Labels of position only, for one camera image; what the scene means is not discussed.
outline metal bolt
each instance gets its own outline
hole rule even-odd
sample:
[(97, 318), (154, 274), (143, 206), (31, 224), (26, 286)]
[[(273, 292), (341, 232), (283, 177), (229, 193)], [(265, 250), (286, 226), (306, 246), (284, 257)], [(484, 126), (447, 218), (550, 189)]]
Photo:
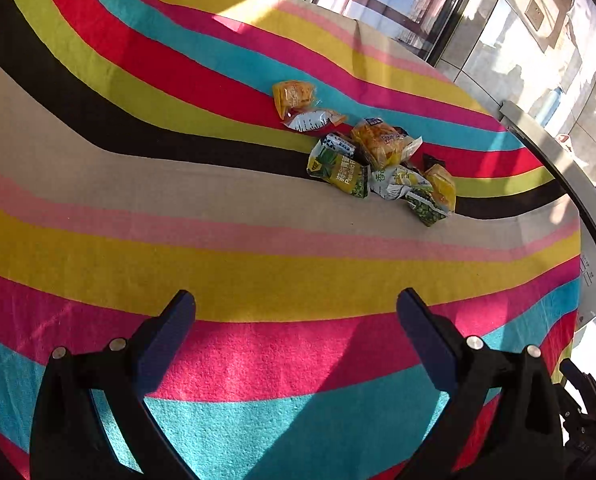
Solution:
[(64, 346), (59, 346), (58, 348), (54, 348), (54, 351), (52, 352), (52, 357), (54, 359), (62, 359), (66, 353), (67, 349)]
[(480, 339), (477, 335), (470, 335), (466, 338), (466, 346), (472, 350), (481, 350), (484, 346), (484, 341), (482, 341), (482, 339)]
[(116, 339), (113, 339), (111, 343), (109, 343), (109, 349), (111, 350), (111, 352), (118, 352), (126, 346), (127, 339), (125, 339), (124, 337), (117, 337)]
[(535, 345), (527, 346), (527, 354), (531, 357), (535, 357), (536, 359), (542, 355), (542, 350)]

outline striped tablecloth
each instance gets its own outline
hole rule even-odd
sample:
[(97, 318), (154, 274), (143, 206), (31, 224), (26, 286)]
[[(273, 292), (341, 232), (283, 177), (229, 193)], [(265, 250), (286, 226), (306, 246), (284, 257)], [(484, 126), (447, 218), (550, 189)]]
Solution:
[[(379, 116), (422, 136), (457, 214), (426, 228), (308, 179), (321, 134), (284, 128), (270, 96), (290, 78), (344, 130)], [(186, 288), (198, 321), (147, 404), (202, 479), (392, 478), (446, 403), (398, 292), (554, 369), (579, 251), (578, 213), (529, 151), (361, 23), (297, 0), (0, 4), (0, 446), (22, 471), (52, 348), (129, 336)]]

